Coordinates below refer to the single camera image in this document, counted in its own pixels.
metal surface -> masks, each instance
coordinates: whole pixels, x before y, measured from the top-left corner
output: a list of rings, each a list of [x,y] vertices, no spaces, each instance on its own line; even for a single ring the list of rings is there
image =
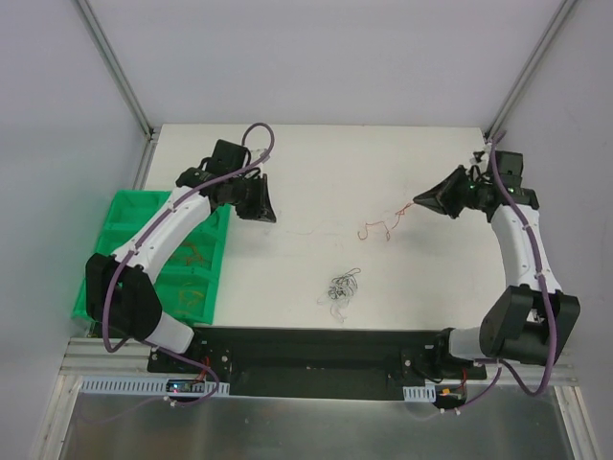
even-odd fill
[[[495,133],[504,125],[513,107],[515,106],[515,104],[517,104],[517,101],[523,96],[524,90],[528,86],[528,83],[531,81],[531,78],[536,69],[538,68],[539,63],[547,55],[547,52],[552,46],[552,43],[556,39],[564,24],[568,21],[571,13],[579,2],[580,0],[562,0],[559,7],[557,7],[557,10],[554,13],[554,16],[552,17],[551,21],[547,25],[545,32],[536,43],[536,46],[530,54],[530,57],[528,57],[528,60],[524,64],[524,67],[521,69],[521,72],[513,83],[511,91],[509,91],[509,94],[502,103],[500,109],[498,110],[498,113],[496,113],[493,122],[487,130],[488,135],[491,135],[491,133]]]
[[[110,355],[102,346],[99,338],[72,338],[68,344],[66,355],[59,372],[62,375],[89,376],[155,376],[155,377],[186,377],[186,374],[148,374],[147,364],[150,348],[146,345],[129,340],[119,352]],[[579,384],[575,367],[571,362],[570,353],[563,352],[552,373],[552,386],[575,386]],[[488,375],[495,374],[495,366],[487,366]],[[514,366],[528,385],[537,386],[543,373],[539,366]],[[455,380],[446,380],[454,384]],[[503,373],[499,385],[515,386],[515,380],[508,372]]]
[[[125,103],[129,107],[132,115],[136,119],[137,123],[141,127],[141,130],[148,138],[151,134],[152,127],[148,122],[147,115],[145,111],[141,107],[141,104],[138,102],[136,98],[136,94],[134,94],[134,90],[130,85],[127,77],[125,76],[124,70],[120,65],[113,48],[111,47],[108,38],[104,31],[102,30],[102,26],[94,14],[91,5],[88,0],[73,0],[75,8],[79,12],[81,19],[83,20],[83,24],[87,29],[87,32],[90,34],[92,41],[96,45],[102,60],[104,61],[104,65],[106,66],[109,74],[115,81],[117,85],[117,89],[122,94],[122,97],[125,100]]]
[[[579,388],[556,388],[562,420],[577,460],[602,458]]]
[[[96,420],[142,400],[79,395],[78,404]],[[561,460],[573,453],[554,392],[530,399],[506,387],[460,416],[402,402],[218,398],[186,409],[152,402],[110,424],[73,418],[60,458]]]
[[[171,380],[175,383],[184,381],[183,379]],[[122,395],[122,396],[174,396],[175,398],[190,398],[211,393],[215,390],[214,381],[204,381],[192,384],[192,392],[178,393],[174,390],[173,394],[167,390],[169,379],[156,377],[85,377],[80,387],[80,392],[91,395]],[[228,396],[230,394],[230,384],[221,382],[217,391],[213,394],[217,396]]]

stainless steel panel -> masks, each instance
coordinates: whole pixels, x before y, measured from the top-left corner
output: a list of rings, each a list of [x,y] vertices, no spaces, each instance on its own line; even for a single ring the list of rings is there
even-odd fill
[[[554,392],[531,399],[515,387],[495,388],[460,416],[427,403],[218,398],[191,408],[152,402],[106,425],[76,420],[142,400],[79,395],[61,458],[573,458]]]

black wire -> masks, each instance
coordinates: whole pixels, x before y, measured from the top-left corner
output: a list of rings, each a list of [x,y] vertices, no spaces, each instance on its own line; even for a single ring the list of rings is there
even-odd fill
[[[470,180],[472,180],[473,182],[477,182],[480,176],[481,171],[479,170],[479,168],[477,168],[477,165],[472,165],[468,170],[468,177],[470,177]]]
[[[342,298],[351,299],[357,292],[357,280],[355,275],[361,273],[360,268],[352,268],[347,273],[332,278],[328,289],[328,297],[331,300],[339,300]]]
[[[462,388],[464,391],[466,391],[466,381],[468,380],[468,371],[466,369],[462,370],[462,383],[460,383],[459,386],[456,386],[455,388],[449,388],[450,391],[458,391],[460,388]]]
[[[443,382],[443,379],[435,379],[433,377],[428,376],[427,374],[425,374],[424,372],[422,372],[420,369],[418,369],[415,364],[413,364],[411,366],[411,369],[413,369],[413,372],[415,372],[418,376],[423,377],[426,380],[430,380],[432,383],[441,383]]]
[[[211,158],[208,156],[206,158],[202,158],[202,160],[200,161],[200,164],[198,165],[198,169],[202,170],[204,168],[204,165],[206,165],[210,159]]]
[[[247,163],[245,163],[244,166],[249,166],[250,164],[251,164],[251,150],[247,149]]]
[[[260,173],[261,173],[260,168],[254,168],[253,170],[250,170],[246,172],[245,174],[242,174],[240,177],[245,178],[245,179],[253,179],[254,177],[259,177]]]
[[[487,172],[482,172],[481,173],[481,175],[479,176],[479,183],[480,184],[492,185],[491,177],[489,176],[489,174]]]

green plastic bin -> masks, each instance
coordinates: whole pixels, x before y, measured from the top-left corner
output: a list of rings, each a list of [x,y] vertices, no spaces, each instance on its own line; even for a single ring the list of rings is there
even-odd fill
[[[109,255],[127,242],[166,202],[170,192],[121,190],[113,198],[94,252]],[[174,251],[155,283],[162,308],[187,323],[212,324],[230,206],[217,208]],[[92,319],[85,309],[85,280],[74,318]]]

purple cable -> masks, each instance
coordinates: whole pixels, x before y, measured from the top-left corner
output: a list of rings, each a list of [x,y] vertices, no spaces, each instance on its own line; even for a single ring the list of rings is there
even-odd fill
[[[234,172],[230,172],[230,173],[225,174],[225,175],[223,175],[221,177],[216,177],[213,180],[208,180],[208,181],[198,185],[197,187],[194,187],[193,189],[189,190],[184,195],[180,196],[174,202],[174,207],[176,208],[176,206],[181,204],[183,201],[185,201],[190,196],[192,196],[194,194],[197,194],[202,189],[204,189],[206,187],[211,187],[212,185],[218,184],[219,182],[223,182],[223,181],[228,180],[228,179],[230,179],[232,177],[235,177],[237,175],[240,175],[240,174],[243,174],[243,173],[248,173],[251,170],[253,170],[254,168],[256,168],[260,163],[266,161],[268,159],[268,157],[270,156],[270,152],[275,147],[275,133],[273,132],[272,128],[268,124],[266,124],[266,123],[254,123],[253,125],[248,127],[245,130],[244,134],[242,135],[241,144],[243,146],[245,145],[245,143],[247,142],[247,136],[256,127],[264,127],[268,131],[268,133],[270,134],[270,144],[268,145],[268,148],[260,156],[260,158],[258,158],[256,161],[254,161],[250,165],[245,166],[244,168],[241,168],[241,169],[236,170]],[[143,245],[143,243],[147,240],[147,238],[151,235],[151,233],[153,233],[153,231],[170,214],[172,214],[172,209],[167,209],[164,213],[162,213],[147,228],[147,230],[145,230],[143,232],[143,235],[141,236],[141,238],[139,238],[138,241],[136,241],[136,243],[134,244],[134,247],[135,247],[136,251],[138,251],[138,249]],[[122,261],[120,261],[118,267],[115,269],[115,272],[113,273],[113,276],[111,277],[111,281],[110,281],[110,283],[108,285],[108,289],[106,290],[106,296],[104,297],[104,307],[103,307],[103,310],[102,310],[102,343],[104,344],[104,348],[106,349],[106,351],[108,353],[115,353],[115,352],[117,352],[127,342],[127,338],[125,338],[120,343],[118,343],[115,348],[113,348],[113,346],[111,345],[111,342],[110,342],[110,340],[108,338],[109,337],[108,320],[109,320],[109,316],[110,316],[110,308],[111,308],[111,301],[112,301],[112,298],[113,298],[113,291],[115,290],[115,286],[117,285],[117,282],[119,281],[119,277],[122,274],[122,271],[124,270],[125,266],[130,261],[130,259],[132,258],[132,256],[134,254],[135,254],[134,251],[128,251],[127,254],[125,255],[124,259]]]
[[[472,400],[470,400],[468,402],[465,402],[464,404],[462,404],[461,407],[458,407],[458,408],[459,409],[464,409],[465,407],[469,407],[470,405],[473,405],[476,402],[478,402],[479,400],[481,400],[487,393],[489,393],[491,391],[491,389],[494,386],[496,386],[496,383],[498,383],[498,380],[500,379],[500,375],[501,374],[502,374],[502,367],[498,367],[498,371],[496,371],[496,375],[494,376],[494,378],[491,381],[491,383],[488,385],[488,388],[486,388],[481,393],[479,393],[477,396],[475,396]]]
[[[145,345],[149,345],[151,347],[154,347],[154,344],[151,343],[147,343],[147,342],[143,342]],[[164,348],[158,348],[159,351],[166,353],[167,355],[174,357],[175,359],[180,359],[188,364],[191,364],[192,366],[195,367],[199,367],[205,371],[207,371],[207,374],[209,374],[211,377],[213,377],[213,380],[215,381],[215,388],[210,391],[209,393],[207,393],[206,395],[198,398],[195,401],[191,401],[191,402],[180,402],[175,400],[175,404],[178,405],[179,407],[188,407],[191,405],[196,405],[199,403],[202,403],[203,401],[206,401],[208,399],[210,399],[219,389],[219,377],[217,376],[217,374],[213,371],[213,369],[211,369],[209,366],[206,366],[202,363],[199,363],[197,361],[194,361],[192,359],[189,359],[187,357],[181,356],[175,352],[172,352],[171,350],[166,350]],[[147,405],[149,403],[153,403],[154,401],[163,401],[163,398],[160,398],[159,396],[154,396],[151,398],[147,398],[146,400],[140,401],[138,404],[133,405],[132,407],[130,407],[129,409],[125,410],[124,412],[120,412],[119,414],[113,415],[111,417],[107,417],[106,419],[101,419],[101,420],[94,420],[94,419],[90,419],[88,417],[86,417],[85,415],[83,415],[82,412],[82,407],[81,405],[79,405],[78,410],[77,410],[77,417],[81,420],[83,420],[84,422],[90,424],[90,425],[106,425],[109,424],[111,422],[114,422],[117,419],[121,419],[123,416],[130,414],[138,409],[140,409],[141,407],[143,407],[144,405]]]
[[[144,343],[147,344],[147,345],[155,346],[155,345],[153,345],[151,343],[146,343],[146,342],[144,342]],[[175,353],[175,352],[173,352],[171,350],[167,350],[167,349],[162,348],[162,347],[158,347],[158,350],[160,352],[162,352],[162,353],[166,353],[170,357],[174,357],[175,359],[179,359],[179,360],[181,360],[183,362],[191,364],[192,366],[196,366],[196,367],[199,367],[200,369],[203,369],[203,370],[207,371],[207,374],[209,374],[211,377],[213,377],[213,380],[215,381],[215,388],[213,390],[211,390],[209,393],[207,393],[206,395],[201,396],[197,400],[191,401],[191,402],[179,402],[179,401],[177,401],[176,405],[178,405],[180,407],[189,407],[190,405],[200,404],[203,401],[206,401],[206,400],[210,399],[217,392],[217,390],[219,389],[219,377],[217,376],[217,374],[215,372],[213,372],[213,369],[211,369],[209,366],[206,366],[206,365],[204,365],[202,363],[198,363],[197,361],[189,359],[188,357],[181,356],[181,355],[179,355],[179,354],[177,354],[177,353]]]
[[[536,235],[534,234],[534,230],[530,226],[530,223],[528,222],[528,219],[526,218],[524,213],[522,213],[521,209],[519,209],[519,206],[517,206],[517,204],[513,200],[512,196],[509,194],[509,192],[507,192],[507,189],[505,188],[505,185],[503,184],[502,179],[500,177],[500,173],[498,172],[498,165],[496,163],[496,145],[502,140],[503,137],[505,137],[505,134],[506,134],[506,131],[502,131],[500,133],[496,133],[494,136],[491,137],[491,151],[489,152],[489,162],[491,163],[491,166],[492,166],[491,170],[493,172],[494,182],[496,183],[498,190],[500,190],[500,193],[502,194],[502,196],[505,198],[509,206],[513,209],[513,211],[517,215],[517,218],[523,224],[524,229],[526,230],[526,234],[528,235],[528,239],[530,240],[530,246],[532,247],[533,254],[534,254],[534,265],[536,268],[536,278],[538,280],[538,285],[540,287],[541,295],[543,296],[543,303],[545,305],[545,312],[547,314],[547,325],[549,326],[549,352],[547,354],[547,361],[545,363],[545,370],[543,372],[543,378],[541,379],[540,384],[538,385],[538,388],[536,388],[536,390],[534,391],[528,388],[528,386],[524,383],[521,377],[519,377],[519,374],[517,374],[517,371],[515,371],[515,369],[513,369],[513,367],[508,362],[506,362],[504,359],[500,359],[500,362],[502,362],[502,364],[504,364],[504,366],[507,367],[511,371],[513,377],[515,378],[515,380],[517,381],[521,389],[524,390],[524,392],[527,395],[539,396],[547,388],[547,385],[549,384],[549,379],[551,378],[552,371],[554,369],[554,363],[556,362],[556,351],[557,351],[556,316],[554,315],[554,309],[552,307],[552,303],[549,300],[547,282],[545,280],[545,275],[543,274],[543,262],[540,257],[540,251],[538,249],[538,241],[536,240]]]

